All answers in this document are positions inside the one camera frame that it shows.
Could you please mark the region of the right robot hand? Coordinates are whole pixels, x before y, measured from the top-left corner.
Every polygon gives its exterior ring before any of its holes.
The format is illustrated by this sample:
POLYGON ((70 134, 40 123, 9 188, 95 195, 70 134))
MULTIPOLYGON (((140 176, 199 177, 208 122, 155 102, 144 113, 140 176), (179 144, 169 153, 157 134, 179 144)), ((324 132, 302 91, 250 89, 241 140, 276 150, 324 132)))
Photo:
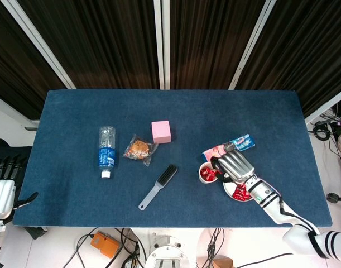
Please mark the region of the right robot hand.
POLYGON ((229 151, 221 157, 213 156, 210 162, 213 169, 220 171, 216 177, 224 183, 244 184, 249 178, 256 176, 254 167, 237 150, 229 151))

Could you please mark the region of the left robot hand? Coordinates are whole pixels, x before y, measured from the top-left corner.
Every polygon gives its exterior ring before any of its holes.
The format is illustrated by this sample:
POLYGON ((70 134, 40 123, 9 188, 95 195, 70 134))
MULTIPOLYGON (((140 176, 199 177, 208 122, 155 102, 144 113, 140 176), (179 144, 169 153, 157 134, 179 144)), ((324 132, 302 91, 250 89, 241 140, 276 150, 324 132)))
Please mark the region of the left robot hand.
POLYGON ((28 158, 22 158, 20 155, 0 159, 0 220, 8 218, 14 210, 30 204, 39 195, 34 192, 23 200, 16 197, 21 190, 20 175, 27 165, 27 160, 28 158))

